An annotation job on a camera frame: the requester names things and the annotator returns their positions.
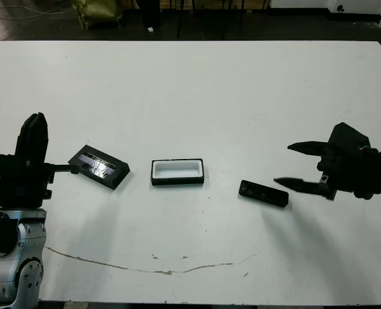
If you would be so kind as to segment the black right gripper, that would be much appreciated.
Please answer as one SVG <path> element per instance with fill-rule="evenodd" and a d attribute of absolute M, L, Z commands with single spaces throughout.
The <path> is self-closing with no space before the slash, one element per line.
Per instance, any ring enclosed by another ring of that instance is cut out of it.
<path fill-rule="evenodd" d="M 336 192 L 354 194 L 356 198 L 371 199 L 381 194 L 381 152 L 364 146 L 352 151 L 326 142 L 296 142 L 287 147 L 304 155 L 321 156 L 317 169 L 322 172 L 319 183 L 300 178 L 274 178 L 274 182 L 295 192 L 323 196 L 329 200 Z"/>

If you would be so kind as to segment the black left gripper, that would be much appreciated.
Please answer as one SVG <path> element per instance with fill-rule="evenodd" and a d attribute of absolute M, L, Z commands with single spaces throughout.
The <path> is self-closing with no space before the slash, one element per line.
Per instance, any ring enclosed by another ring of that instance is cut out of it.
<path fill-rule="evenodd" d="M 38 120 L 38 156 L 45 161 L 48 147 L 48 124 L 43 113 L 34 113 L 21 127 L 15 153 L 31 157 L 33 153 L 33 125 Z M 44 200 L 51 199 L 48 185 L 56 173 L 78 174 L 74 164 L 57 165 L 32 163 L 14 155 L 0 154 L 0 206 L 6 208 L 39 208 Z"/>

